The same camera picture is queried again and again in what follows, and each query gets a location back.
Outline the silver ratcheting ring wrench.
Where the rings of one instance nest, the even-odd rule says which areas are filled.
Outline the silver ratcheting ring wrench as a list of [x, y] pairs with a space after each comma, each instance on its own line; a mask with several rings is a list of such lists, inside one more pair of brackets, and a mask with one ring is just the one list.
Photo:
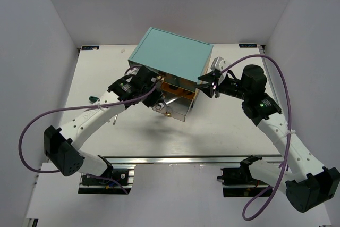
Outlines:
[[180, 97], [173, 97], [171, 99], [163, 99], [157, 105], [154, 106], [155, 110], [160, 111], [162, 108], [168, 109], [170, 108], [170, 104], [177, 101]]

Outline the silver open-end combination wrench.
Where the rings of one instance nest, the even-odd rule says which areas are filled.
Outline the silver open-end combination wrench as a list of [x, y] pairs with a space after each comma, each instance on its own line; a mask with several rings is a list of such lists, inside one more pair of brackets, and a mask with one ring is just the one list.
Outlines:
[[172, 112], [173, 112], [173, 109], [169, 105], [167, 105], [163, 102], [156, 104], [152, 109], [154, 111], [160, 113], [160, 114], [163, 114], [164, 116], [167, 116], [167, 117], [171, 117]]

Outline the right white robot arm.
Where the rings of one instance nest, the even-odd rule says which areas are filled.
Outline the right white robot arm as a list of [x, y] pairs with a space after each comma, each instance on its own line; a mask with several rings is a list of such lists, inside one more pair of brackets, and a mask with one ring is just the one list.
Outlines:
[[281, 169], [262, 157], [250, 156], [240, 163], [240, 178], [247, 184], [260, 180], [287, 196], [290, 204], [304, 213], [333, 198], [339, 185], [337, 168], [327, 168], [313, 156], [293, 130], [278, 104], [266, 93], [267, 77], [257, 65], [247, 65], [241, 78], [233, 72], [219, 70], [198, 78], [196, 87], [208, 97], [225, 94], [242, 100], [242, 109], [254, 125], [273, 143], [285, 158], [290, 171], [281, 176]]

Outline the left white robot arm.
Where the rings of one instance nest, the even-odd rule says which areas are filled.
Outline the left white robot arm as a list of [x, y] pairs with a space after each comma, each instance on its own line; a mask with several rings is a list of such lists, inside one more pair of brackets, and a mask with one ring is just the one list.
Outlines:
[[112, 179], [111, 163], [100, 155], [83, 152], [83, 144], [104, 124], [142, 102], [153, 107], [163, 99], [158, 89], [162, 76], [145, 66], [111, 84], [104, 94], [72, 121], [59, 128], [48, 127], [44, 132], [46, 156], [64, 175], [76, 172], [93, 175], [101, 184]]

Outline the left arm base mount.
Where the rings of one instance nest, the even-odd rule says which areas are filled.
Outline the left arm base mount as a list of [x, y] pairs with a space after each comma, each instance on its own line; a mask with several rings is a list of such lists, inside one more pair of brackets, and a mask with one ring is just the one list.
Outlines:
[[134, 168], [111, 165], [102, 176], [81, 174], [78, 193], [92, 195], [128, 195], [132, 189]]

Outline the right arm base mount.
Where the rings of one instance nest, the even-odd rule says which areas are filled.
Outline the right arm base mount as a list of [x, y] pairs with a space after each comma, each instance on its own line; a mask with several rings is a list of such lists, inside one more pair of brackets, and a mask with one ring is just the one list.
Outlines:
[[262, 160], [260, 156], [249, 156], [240, 162], [238, 167], [225, 167], [221, 169], [221, 175], [217, 181], [222, 183], [223, 196], [225, 198], [250, 198], [260, 194], [268, 187], [263, 181], [254, 179], [249, 166]]

